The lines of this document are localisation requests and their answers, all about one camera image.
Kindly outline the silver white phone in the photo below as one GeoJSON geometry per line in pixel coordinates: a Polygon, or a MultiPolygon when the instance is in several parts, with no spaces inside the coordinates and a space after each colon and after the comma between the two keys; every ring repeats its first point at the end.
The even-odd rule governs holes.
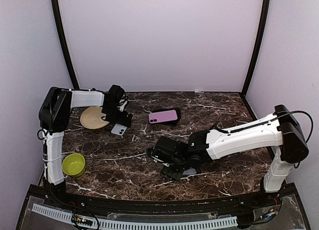
{"type": "Polygon", "coordinates": [[[111,133],[117,136],[123,136],[126,130],[127,130],[126,126],[115,124],[111,130],[111,133]]]}

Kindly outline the lavender phone case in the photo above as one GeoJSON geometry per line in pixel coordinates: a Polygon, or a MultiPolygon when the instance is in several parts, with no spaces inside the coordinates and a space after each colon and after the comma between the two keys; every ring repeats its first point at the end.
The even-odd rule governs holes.
{"type": "Polygon", "coordinates": [[[196,175],[200,175],[202,173],[200,168],[190,168],[188,170],[183,171],[182,176],[183,177],[189,177],[189,176],[196,176],[196,175]]]}

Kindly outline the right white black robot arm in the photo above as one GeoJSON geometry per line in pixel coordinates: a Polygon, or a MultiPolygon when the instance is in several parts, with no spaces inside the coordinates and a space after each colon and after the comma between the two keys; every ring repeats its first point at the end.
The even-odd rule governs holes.
{"type": "Polygon", "coordinates": [[[254,197],[257,206],[265,207],[280,190],[293,165],[309,154],[308,140],[293,114],[285,105],[277,105],[274,113],[250,123],[195,132],[187,144],[160,137],[150,156],[164,165],[165,177],[179,180],[184,171],[199,169],[202,164],[247,150],[274,147],[274,160],[262,180],[262,190],[254,197]]]}

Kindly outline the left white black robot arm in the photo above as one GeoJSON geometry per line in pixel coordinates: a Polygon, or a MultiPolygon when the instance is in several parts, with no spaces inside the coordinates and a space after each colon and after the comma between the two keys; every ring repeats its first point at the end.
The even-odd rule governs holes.
{"type": "Polygon", "coordinates": [[[131,127],[132,114],[125,110],[129,104],[123,88],[112,85],[104,92],[96,89],[75,90],[51,87],[40,108],[38,117],[43,141],[42,160],[46,188],[53,190],[51,200],[60,208],[70,204],[70,196],[64,193],[66,182],[62,171],[62,142],[64,131],[74,108],[101,107],[105,121],[131,127]]]}

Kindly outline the pink phone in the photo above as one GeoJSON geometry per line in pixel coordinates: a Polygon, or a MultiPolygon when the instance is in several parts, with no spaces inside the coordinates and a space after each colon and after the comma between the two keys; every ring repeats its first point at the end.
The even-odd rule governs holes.
{"type": "Polygon", "coordinates": [[[178,119],[177,112],[175,110],[166,110],[149,114],[149,123],[163,123],[175,121],[178,119]]]}

